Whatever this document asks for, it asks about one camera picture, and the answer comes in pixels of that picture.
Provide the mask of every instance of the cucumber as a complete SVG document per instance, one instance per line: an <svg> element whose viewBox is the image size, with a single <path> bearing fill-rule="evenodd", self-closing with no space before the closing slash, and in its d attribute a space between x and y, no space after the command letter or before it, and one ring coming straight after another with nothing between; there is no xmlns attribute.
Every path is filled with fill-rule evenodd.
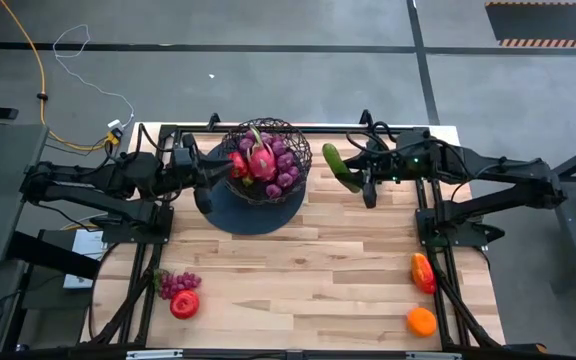
<svg viewBox="0 0 576 360"><path fill-rule="evenodd" d="M337 151L335 145L330 143L324 144L324 146L321 148L321 152L324 154L324 159L326 159L326 163L330 167L332 173L335 174L335 176L341 174L350 174L350 170L341 160L341 156L339 156L339 151ZM351 183L341 180L339 180L339 182L353 193L358 193L361 191L361 188Z"/></svg>

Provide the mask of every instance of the gray floor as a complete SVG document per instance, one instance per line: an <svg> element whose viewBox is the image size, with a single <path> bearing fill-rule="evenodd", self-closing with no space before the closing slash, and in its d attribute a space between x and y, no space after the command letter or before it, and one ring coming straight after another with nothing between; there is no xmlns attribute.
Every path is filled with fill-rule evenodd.
<svg viewBox="0 0 576 360"><path fill-rule="evenodd" d="M483 1L417 0L417 6L427 46L497 46ZM28 0L11 1L11 7L30 35L45 42L87 23L97 42L412 45L404 0ZM0 41L22 40L0 7ZM92 143L106 123L127 118L121 100L69 77L51 52L41 55L54 131ZM139 121L205 121L216 111L230 121L275 116L353 123L368 108L392 124L428 123L415 55L85 52L67 63L84 78L124 94ZM433 55L428 63L441 124L456 125L463 145L481 154L542 157L553 165L576 153L575 56ZM0 106L19 108L18 123L38 122L38 87L30 52L0 50ZM81 158L46 149L44 158L93 165L101 154ZM475 195L495 189L473 185ZM60 207L73 217L94 214ZM576 355L576 291L556 296L550 289L550 281L574 265L554 213L516 209L486 221L507 231L490 249L507 341L541 342L552 352ZM65 223L28 206L20 228L36 233ZM27 341L74 342L76 332L46 330L51 323L63 326L65 318L35 316L36 331L26 332Z"/></svg>

